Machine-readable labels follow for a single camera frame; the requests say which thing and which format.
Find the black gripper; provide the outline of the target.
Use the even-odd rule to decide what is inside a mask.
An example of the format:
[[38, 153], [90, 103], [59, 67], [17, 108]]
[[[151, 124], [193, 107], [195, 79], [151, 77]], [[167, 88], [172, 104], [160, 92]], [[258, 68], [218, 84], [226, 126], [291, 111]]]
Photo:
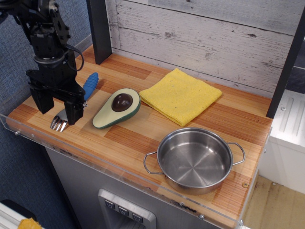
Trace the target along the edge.
[[54, 107], [53, 99], [64, 102], [69, 125], [83, 117], [85, 92], [76, 83], [77, 66], [74, 51], [61, 51], [52, 59], [35, 57], [37, 70], [27, 70], [30, 93], [38, 110], [45, 114]]

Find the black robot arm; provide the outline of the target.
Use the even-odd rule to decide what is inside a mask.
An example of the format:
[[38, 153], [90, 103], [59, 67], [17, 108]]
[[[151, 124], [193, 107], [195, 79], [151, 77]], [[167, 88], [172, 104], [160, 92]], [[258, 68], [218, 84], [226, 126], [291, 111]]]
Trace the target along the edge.
[[42, 114], [64, 102], [67, 122], [74, 125], [83, 117], [85, 90], [76, 82], [76, 48], [68, 44], [70, 28], [63, 22], [54, 0], [2, 0], [0, 20], [13, 16], [34, 50], [37, 70], [27, 70], [30, 93]]

